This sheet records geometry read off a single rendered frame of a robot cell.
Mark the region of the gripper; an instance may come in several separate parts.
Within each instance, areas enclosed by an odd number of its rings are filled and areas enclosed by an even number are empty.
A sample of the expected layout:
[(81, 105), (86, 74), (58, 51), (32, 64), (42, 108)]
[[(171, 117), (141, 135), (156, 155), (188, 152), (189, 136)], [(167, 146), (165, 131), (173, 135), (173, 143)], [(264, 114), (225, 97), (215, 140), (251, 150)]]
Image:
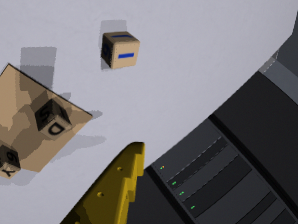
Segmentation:
[(60, 224), (126, 224), (143, 176), (145, 143), (132, 142), (110, 162)]

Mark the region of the tan square mat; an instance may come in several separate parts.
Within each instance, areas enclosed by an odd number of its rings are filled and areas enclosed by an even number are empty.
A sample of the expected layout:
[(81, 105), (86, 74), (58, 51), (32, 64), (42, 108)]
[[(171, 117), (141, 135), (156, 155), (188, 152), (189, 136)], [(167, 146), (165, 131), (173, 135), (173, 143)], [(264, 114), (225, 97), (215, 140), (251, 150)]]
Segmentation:
[[(50, 99), (67, 112), (72, 128), (56, 141), (40, 133), (35, 112)], [(10, 63), (0, 75), (0, 146), (18, 152), (21, 169), (40, 172), (93, 115)]]

